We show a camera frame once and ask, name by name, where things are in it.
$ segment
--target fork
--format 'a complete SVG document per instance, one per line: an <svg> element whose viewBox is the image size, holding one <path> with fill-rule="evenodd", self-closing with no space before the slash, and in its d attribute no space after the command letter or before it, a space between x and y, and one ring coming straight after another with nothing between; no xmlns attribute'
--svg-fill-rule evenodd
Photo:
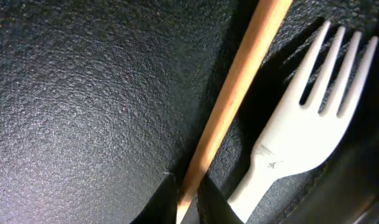
<svg viewBox="0 0 379 224"><path fill-rule="evenodd" d="M372 63L377 37L372 37L369 41L344 98L361 39L360 32L354 33L331 94L320 111L345 34L345 28L339 27L305 104L299 103L329 26L330 22L326 21L320 28L253 147L249 171L228 199L232 210L243 223L247 222L275 180L311 170L323 163L336 148L351 122Z"/></svg>

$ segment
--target fork handle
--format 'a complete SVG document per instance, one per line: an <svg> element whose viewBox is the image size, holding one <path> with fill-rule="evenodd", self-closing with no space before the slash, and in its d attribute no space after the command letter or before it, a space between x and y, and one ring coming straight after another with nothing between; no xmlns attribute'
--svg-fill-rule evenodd
<svg viewBox="0 0 379 224"><path fill-rule="evenodd" d="M228 199L228 204L243 223L247 222L258 202L276 180L271 172L265 164L256 166L252 161L248 172Z"/></svg>

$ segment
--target wooden chopstick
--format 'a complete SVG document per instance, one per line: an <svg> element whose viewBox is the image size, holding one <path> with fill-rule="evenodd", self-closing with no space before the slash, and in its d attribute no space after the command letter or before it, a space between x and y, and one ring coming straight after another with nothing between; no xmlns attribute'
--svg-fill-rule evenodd
<svg viewBox="0 0 379 224"><path fill-rule="evenodd" d="M260 0L240 44L227 79L189 164L180 192L180 224L221 145L292 0Z"/></svg>

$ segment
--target fork tine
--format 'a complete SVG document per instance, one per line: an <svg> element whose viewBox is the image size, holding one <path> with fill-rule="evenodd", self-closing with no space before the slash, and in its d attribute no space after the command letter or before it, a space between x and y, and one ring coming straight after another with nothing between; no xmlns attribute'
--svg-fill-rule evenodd
<svg viewBox="0 0 379 224"><path fill-rule="evenodd" d="M339 53L341 42L344 37L345 28L339 27L334 37L332 45L330 46L329 53L326 56L321 72L315 81L314 86L308 96L307 102L304 105L305 108L318 111L322 99L325 95L327 85L329 84L330 76L332 75L337 54Z"/></svg>
<svg viewBox="0 0 379 224"><path fill-rule="evenodd" d="M350 120L357 107L360 95L365 85L366 78L368 76L370 65L372 64L373 55L375 54L377 46L377 37L372 37L369 41L368 48L363 56L359 65L358 71L355 74L355 78L352 81L349 93L344 99L343 107L338 113L339 118Z"/></svg>
<svg viewBox="0 0 379 224"><path fill-rule="evenodd" d="M306 56L302 60L299 68L297 69L297 72L293 79L291 80L288 89L285 93L290 94L290 97L294 100L300 99L309 78L309 75L311 74L312 68L314 67L316 58L319 53L319 49L322 46L322 43L325 39L327 30L329 29L330 22L326 21L322 25L317 37L315 38L312 45L309 47L309 50L307 51Z"/></svg>
<svg viewBox="0 0 379 224"><path fill-rule="evenodd" d="M361 35L361 32L356 31L352 36L347 53L345 54L344 61L340 67L339 74L337 75L336 81L334 83L333 90L330 93L329 99L327 100L327 103L321 115L325 115L327 113L334 115L337 114L345 91L345 86L347 85L347 80L349 79L351 68L357 54Z"/></svg>

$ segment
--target wooden stick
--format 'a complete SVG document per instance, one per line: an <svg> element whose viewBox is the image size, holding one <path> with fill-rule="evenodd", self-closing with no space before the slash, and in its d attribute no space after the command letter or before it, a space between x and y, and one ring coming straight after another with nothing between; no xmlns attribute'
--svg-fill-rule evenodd
<svg viewBox="0 0 379 224"><path fill-rule="evenodd" d="M181 189L180 224L221 145L292 0L260 0L207 121Z"/></svg>

